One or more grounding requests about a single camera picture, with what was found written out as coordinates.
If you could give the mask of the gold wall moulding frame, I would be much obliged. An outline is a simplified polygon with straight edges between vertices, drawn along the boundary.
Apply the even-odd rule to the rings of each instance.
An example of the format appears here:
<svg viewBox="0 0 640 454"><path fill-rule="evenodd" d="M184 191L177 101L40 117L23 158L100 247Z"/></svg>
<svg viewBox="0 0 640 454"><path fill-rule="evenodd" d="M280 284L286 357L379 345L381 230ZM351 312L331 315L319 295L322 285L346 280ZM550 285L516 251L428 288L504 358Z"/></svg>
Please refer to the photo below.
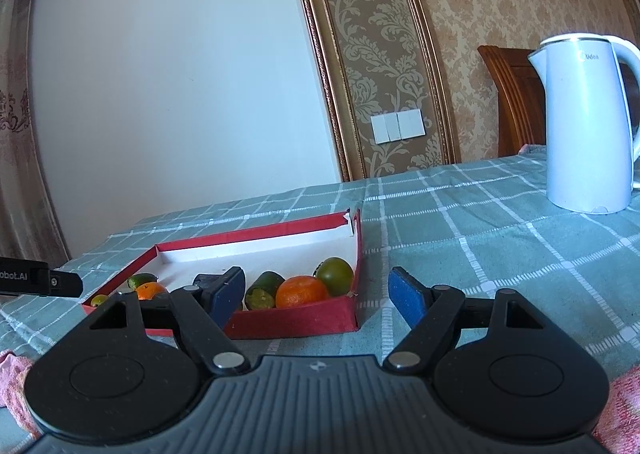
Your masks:
<svg viewBox="0 0 640 454"><path fill-rule="evenodd" d="M302 0L302 6L342 180L460 160L425 0ZM425 136L374 142L372 116L416 108Z"/></svg>

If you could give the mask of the pink towel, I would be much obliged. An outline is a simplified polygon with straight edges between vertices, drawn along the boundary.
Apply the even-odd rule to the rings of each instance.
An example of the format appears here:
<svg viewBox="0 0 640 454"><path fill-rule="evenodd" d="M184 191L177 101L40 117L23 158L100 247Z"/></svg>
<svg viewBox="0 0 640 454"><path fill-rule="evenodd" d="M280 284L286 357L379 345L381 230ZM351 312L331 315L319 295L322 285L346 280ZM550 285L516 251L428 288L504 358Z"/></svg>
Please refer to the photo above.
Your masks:
<svg viewBox="0 0 640 454"><path fill-rule="evenodd" d="M640 367L634 366L611 382L594 436L611 453L640 452Z"/></svg>

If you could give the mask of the green plaid bedsheet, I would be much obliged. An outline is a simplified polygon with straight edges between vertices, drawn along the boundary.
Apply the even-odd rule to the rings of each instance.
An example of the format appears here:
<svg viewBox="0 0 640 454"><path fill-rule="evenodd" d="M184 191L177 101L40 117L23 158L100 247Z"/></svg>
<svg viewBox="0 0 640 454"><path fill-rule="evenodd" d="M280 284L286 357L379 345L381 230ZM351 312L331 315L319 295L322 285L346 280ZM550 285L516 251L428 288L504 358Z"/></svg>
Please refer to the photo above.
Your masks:
<svg viewBox="0 0 640 454"><path fill-rule="evenodd" d="M361 214L358 332L247 341L261 354L385 356L406 324L387 297L390 269L471 297L513 288L611 377L639 362L639 206L578 214L546 196L546 153L300 188L170 212L112 234L66 264L94 292L154 244L356 209Z"/></svg>

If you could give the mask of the large green tomato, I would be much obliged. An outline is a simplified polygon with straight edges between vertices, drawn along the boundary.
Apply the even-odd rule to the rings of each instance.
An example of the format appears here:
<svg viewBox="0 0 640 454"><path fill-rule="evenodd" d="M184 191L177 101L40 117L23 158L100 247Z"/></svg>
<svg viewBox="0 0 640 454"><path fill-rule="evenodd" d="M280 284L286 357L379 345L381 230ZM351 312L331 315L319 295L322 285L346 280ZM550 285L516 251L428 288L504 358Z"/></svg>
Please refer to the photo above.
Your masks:
<svg viewBox="0 0 640 454"><path fill-rule="evenodd" d="M316 267L314 277L326 285L332 297L344 296L349 293L352 286L354 270L344 259L330 257Z"/></svg>

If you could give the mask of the cucumber piece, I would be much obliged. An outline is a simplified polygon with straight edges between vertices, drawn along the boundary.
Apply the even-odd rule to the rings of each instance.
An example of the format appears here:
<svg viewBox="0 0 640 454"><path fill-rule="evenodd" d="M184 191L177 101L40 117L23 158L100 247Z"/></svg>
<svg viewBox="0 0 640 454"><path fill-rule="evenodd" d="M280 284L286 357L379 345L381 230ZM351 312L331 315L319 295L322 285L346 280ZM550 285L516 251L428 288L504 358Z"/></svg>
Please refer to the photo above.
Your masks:
<svg viewBox="0 0 640 454"><path fill-rule="evenodd" d="M146 283L156 283L157 276L153 273L139 272L131 275L127 280L127 286L132 290L137 290Z"/></svg>

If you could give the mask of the cucumber piece bitten end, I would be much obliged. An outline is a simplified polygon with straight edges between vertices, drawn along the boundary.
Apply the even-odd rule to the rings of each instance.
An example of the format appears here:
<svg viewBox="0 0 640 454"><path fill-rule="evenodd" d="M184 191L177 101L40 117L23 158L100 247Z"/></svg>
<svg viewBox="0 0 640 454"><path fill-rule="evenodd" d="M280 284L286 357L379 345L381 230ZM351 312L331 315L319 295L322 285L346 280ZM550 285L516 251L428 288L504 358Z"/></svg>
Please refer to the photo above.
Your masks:
<svg viewBox="0 0 640 454"><path fill-rule="evenodd" d="M244 304L247 310L268 310L276 306L276 295L284 278L273 271L262 272L247 289Z"/></svg>

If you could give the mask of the orange mandarin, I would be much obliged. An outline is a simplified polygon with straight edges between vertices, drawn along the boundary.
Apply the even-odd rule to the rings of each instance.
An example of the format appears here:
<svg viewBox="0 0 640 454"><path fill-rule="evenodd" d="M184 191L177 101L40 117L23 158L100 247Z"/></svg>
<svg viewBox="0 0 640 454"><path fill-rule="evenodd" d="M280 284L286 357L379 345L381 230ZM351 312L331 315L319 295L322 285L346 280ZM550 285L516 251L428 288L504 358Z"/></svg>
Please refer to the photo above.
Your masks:
<svg viewBox="0 0 640 454"><path fill-rule="evenodd" d="M326 285L318 278L310 275L293 276L279 286L276 293L276 307L278 309L297 308L329 298Z"/></svg>
<svg viewBox="0 0 640 454"><path fill-rule="evenodd" d="M159 282L147 282L139 285L134 291L139 300L153 300L157 296L166 294L167 289Z"/></svg>

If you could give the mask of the white electric kettle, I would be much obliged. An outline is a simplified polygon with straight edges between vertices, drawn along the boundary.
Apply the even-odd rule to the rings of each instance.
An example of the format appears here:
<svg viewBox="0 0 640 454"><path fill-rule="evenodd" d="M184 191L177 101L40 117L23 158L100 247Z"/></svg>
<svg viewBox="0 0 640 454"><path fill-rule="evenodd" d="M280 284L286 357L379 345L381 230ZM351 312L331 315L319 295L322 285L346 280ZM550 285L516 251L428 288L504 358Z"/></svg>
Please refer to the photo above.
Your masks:
<svg viewBox="0 0 640 454"><path fill-rule="evenodd" d="M639 75L639 49L612 35L572 32L528 56L544 87L547 197L584 214L615 214L634 190L639 135L620 66Z"/></svg>

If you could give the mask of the white wall switch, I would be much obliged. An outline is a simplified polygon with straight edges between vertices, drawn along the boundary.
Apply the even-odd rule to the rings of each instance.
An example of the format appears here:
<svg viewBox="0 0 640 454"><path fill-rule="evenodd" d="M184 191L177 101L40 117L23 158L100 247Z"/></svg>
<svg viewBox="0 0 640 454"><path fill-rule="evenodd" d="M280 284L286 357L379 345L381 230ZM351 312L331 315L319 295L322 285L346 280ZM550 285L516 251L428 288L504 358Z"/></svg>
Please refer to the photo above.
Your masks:
<svg viewBox="0 0 640 454"><path fill-rule="evenodd" d="M422 113L418 108L372 116L371 126L376 144L420 138L426 135Z"/></svg>

